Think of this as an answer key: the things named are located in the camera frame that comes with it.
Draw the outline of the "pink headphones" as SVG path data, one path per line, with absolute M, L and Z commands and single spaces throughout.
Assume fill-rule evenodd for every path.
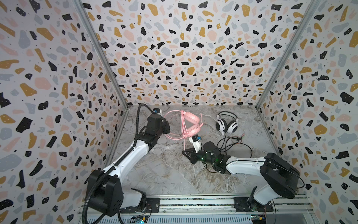
M 202 115 L 200 118 L 191 112 L 186 112 L 184 110 L 172 110 L 165 114 L 164 118 L 172 113 L 180 113 L 181 119 L 181 136 L 178 138 L 172 137 L 170 134 L 165 134 L 165 136 L 171 140 L 182 140 L 190 138 L 199 133 L 201 127 L 204 125 L 202 122 Z

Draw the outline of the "white black headphones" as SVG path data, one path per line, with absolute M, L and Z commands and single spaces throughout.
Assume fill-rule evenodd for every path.
M 228 116 L 232 118 L 232 120 L 227 122 L 222 118 L 222 116 Z M 228 111 L 222 111 L 216 116 L 215 127 L 216 130 L 219 131 L 222 136 L 228 133 L 232 134 L 238 129 L 238 121 L 239 119 L 236 114 Z

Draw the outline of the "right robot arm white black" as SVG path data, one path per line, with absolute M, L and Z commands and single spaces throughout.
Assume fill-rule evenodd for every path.
M 182 151 L 192 163 L 210 165 L 215 173 L 223 175 L 246 174 L 259 176 L 264 180 L 261 188 L 255 187 L 248 203 L 266 205 L 278 197 L 293 199 L 296 196 L 299 171 L 274 153 L 259 158 L 237 158 L 223 154 L 211 141 Z

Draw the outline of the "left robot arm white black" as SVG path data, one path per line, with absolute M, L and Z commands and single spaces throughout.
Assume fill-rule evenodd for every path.
M 136 137 L 136 146 L 127 151 L 103 170 L 94 170 L 88 179 L 86 198 L 82 211 L 82 222 L 88 223 L 88 209 L 101 213 L 94 221 L 99 223 L 105 216 L 114 216 L 120 210 L 130 208 L 142 212 L 146 209 L 146 193 L 138 189 L 123 190 L 122 183 L 137 162 L 157 144 L 162 134 L 170 133 L 168 124 L 159 128 L 146 126 Z

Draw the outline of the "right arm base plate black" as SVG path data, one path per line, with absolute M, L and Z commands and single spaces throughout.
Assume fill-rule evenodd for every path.
M 249 197 L 234 197 L 234 208 L 236 212 L 273 212 L 271 202 L 262 205 Z

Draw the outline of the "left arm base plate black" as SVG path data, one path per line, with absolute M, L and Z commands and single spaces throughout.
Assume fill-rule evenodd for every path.
M 159 213 L 160 208 L 160 198 L 159 197 L 150 197 L 145 200 L 141 200 L 138 206 L 136 207 L 126 207 L 120 210 L 122 214 L 145 214 L 145 213 Z

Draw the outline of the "aluminium corner post left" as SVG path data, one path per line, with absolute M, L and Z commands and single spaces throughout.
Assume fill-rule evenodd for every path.
M 101 60 L 108 76 L 109 76 L 109 79 L 110 81 L 112 82 L 112 85 L 113 85 L 113 88 L 114 90 L 116 91 L 118 97 L 119 97 L 119 101 L 120 101 L 120 104 L 123 106 L 124 110 L 127 111 L 128 110 L 128 105 L 125 101 L 125 97 L 123 96 L 123 93 L 119 87 L 119 84 L 116 80 L 116 77 L 114 76 L 114 73 L 110 67 L 110 64 L 108 62 L 108 59 L 102 49 L 102 46 L 101 46 L 101 43 L 100 41 L 98 40 L 97 36 L 96 36 L 96 33 L 93 29 L 93 26 L 90 22 L 90 19 L 89 17 L 87 16 L 87 13 L 85 11 L 85 8 L 83 6 L 83 3 L 82 1 L 80 0 L 73 0 L 72 1 L 78 14 L 79 14 L 79 18 L 81 19 L 81 21 L 83 22 L 83 26 L 84 28 L 87 30 L 88 32 L 88 35 L 89 35 L 89 38 L 90 40 L 92 41 L 92 44 L 93 44 L 93 47 L 94 49 L 96 50 L 97 54 L 98 54 L 98 57 L 99 59 Z

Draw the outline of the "aluminium corner post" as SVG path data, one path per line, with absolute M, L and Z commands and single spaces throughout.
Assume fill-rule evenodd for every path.
M 120 101 L 120 104 L 123 106 L 124 110 L 127 111 L 128 110 L 128 105 L 125 101 L 125 97 L 123 96 L 123 93 L 119 87 L 119 84 L 116 80 L 116 77 L 114 76 L 114 73 L 110 67 L 110 64 L 108 62 L 108 59 L 102 49 L 102 46 L 101 46 L 101 43 L 100 41 L 98 40 L 97 36 L 96 36 L 96 33 L 93 29 L 93 26 L 90 22 L 90 19 L 89 17 L 87 16 L 87 13 L 85 11 L 85 8 L 83 6 L 83 3 L 82 1 L 80 0 L 73 0 L 72 1 L 78 14 L 79 14 L 79 18 L 81 19 L 81 21 L 83 22 L 83 26 L 84 28 L 87 30 L 88 32 L 88 35 L 89 35 L 89 38 L 90 40 L 92 41 L 92 44 L 93 44 L 93 47 L 94 49 L 96 50 L 97 54 L 98 54 L 98 57 L 99 59 L 101 60 L 108 76 L 109 76 L 109 79 L 110 81 L 112 82 L 112 85 L 113 85 L 113 88 L 114 90 L 116 91 L 118 97 L 119 97 L 119 101 Z
M 300 22 L 300 24 L 297 27 L 296 32 L 293 34 L 292 39 L 290 40 L 289 44 L 287 45 L 287 48 L 285 52 L 283 53 L 281 59 L 278 61 L 277 67 L 274 70 L 273 75 L 271 76 L 270 80 L 267 82 L 267 85 L 263 91 L 263 94 L 261 95 L 260 99 L 258 100 L 258 103 L 256 104 L 255 108 L 257 111 L 259 111 L 259 108 L 264 104 L 265 98 L 268 96 L 271 87 L 274 86 L 276 79 L 278 78 L 281 70 L 283 69 L 286 61 L 289 59 L 289 56 L 295 49 L 296 44 L 298 43 L 302 33 L 306 29 L 309 21 L 313 17 L 313 14 L 319 7 L 321 1 L 319 0 L 312 0 L 310 1 L 305 14 Z

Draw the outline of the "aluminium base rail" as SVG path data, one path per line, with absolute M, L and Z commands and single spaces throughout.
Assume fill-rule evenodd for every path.
M 318 224 L 304 195 L 276 198 L 273 212 L 236 212 L 234 197 L 247 195 L 157 195 L 159 213 L 105 216 L 102 224 Z

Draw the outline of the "aluminium corner post right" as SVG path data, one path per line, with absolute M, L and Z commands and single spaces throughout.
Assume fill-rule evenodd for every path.
M 295 49 L 296 44 L 298 43 L 302 33 L 306 29 L 309 21 L 313 17 L 313 14 L 319 7 L 321 1 L 319 0 L 312 0 L 310 1 L 305 14 L 300 22 L 300 24 L 297 27 L 296 32 L 293 34 L 292 39 L 290 40 L 289 44 L 287 45 L 287 48 L 285 52 L 283 53 L 281 59 L 278 61 L 277 67 L 274 70 L 273 75 L 271 76 L 270 80 L 267 82 L 267 85 L 263 91 L 263 94 L 261 95 L 260 99 L 258 100 L 258 103 L 256 104 L 255 108 L 257 111 L 259 111 L 259 108 L 264 104 L 265 98 L 268 96 L 271 87 L 274 86 L 276 79 L 278 78 L 281 70 L 283 69 L 286 61 L 289 59 L 289 56 Z

